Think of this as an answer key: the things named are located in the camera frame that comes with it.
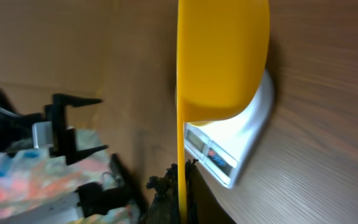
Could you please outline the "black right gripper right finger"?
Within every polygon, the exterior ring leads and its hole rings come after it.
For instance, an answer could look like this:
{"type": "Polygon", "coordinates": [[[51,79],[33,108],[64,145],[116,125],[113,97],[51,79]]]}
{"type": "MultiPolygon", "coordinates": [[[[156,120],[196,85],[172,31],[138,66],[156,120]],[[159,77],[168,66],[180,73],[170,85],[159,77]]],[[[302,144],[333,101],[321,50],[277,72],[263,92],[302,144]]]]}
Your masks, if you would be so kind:
{"type": "Polygon", "coordinates": [[[222,208],[196,166],[197,159],[185,164],[188,223],[189,224],[236,224],[222,208]]]}

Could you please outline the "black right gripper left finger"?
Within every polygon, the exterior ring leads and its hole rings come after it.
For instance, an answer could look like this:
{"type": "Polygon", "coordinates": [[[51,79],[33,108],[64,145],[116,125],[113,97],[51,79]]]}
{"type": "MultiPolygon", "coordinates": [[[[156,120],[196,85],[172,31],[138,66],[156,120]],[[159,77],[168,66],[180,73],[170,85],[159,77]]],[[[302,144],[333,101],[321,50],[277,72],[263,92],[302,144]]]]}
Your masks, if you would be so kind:
{"type": "Polygon", "coordinates": [[[154,189],[154,199],[145,214],[142,224],[179,224],[178,208],[178,166],[171,164],[163,177],[151,176],[146,184],[148,190],[154,189]]]}

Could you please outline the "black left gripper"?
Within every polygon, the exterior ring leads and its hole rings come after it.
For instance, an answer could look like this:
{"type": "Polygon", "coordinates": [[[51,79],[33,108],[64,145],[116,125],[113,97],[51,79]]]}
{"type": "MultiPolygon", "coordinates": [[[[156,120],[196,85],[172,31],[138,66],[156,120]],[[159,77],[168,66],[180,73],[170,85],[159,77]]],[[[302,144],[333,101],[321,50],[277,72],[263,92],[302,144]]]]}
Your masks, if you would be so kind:
{"type": "Polygon", "coordinates": [[[53,103],[46,105],[45,118],[52,123],[53,146],[50,148],[52,157],[65,156],[66,164],[71,165],[86,159],[95,152],[107,149],[108,145],[93,147],[90,149],[77,150],[75,143],[75,131],[68,129],[66,119],[66,107],[74,108],[95,105],[102,103],[99,98],[82,98],[63,93],[56,93],[52,96],[53,103]]]}

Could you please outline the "yellow plastic measuring scoop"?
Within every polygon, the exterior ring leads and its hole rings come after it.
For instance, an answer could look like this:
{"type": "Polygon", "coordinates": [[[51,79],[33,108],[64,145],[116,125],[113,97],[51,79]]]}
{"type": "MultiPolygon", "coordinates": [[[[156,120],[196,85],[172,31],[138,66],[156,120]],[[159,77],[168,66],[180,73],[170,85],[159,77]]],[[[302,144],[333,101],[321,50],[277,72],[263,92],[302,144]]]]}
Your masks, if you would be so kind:
{"type": "Polygon", "coordinates": [[[265,67],[267,0],[179,0],[177,165],[180,223],[188,222],[186,122],[231,118],[251,102],[265,67]]]}

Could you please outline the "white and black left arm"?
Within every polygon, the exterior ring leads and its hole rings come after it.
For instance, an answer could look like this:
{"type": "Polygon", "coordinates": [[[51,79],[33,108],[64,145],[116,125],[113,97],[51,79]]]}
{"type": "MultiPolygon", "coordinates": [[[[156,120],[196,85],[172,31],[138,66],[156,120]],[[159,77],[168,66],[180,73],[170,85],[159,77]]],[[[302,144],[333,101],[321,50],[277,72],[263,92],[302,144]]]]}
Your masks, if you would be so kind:
{"type": "Polygon", "coordinates": [[[66,164],[71,165],[95,152],[105,150],[107,145],[80,150],[76,143],[76,129],[68,127],[66,117],[67,106],[77,108],[102,102],[97,98],[55,93],[52,95],[52,103],[44,106],[43,113],[21,115],[0,89],[0,152],[6,152],[12,157],[18,151],[33,149],[35,125],[43,122],[52,125],[51,130],[46,133],[52,140],[46,146],[50,157],[62,156],[66,164]]]}

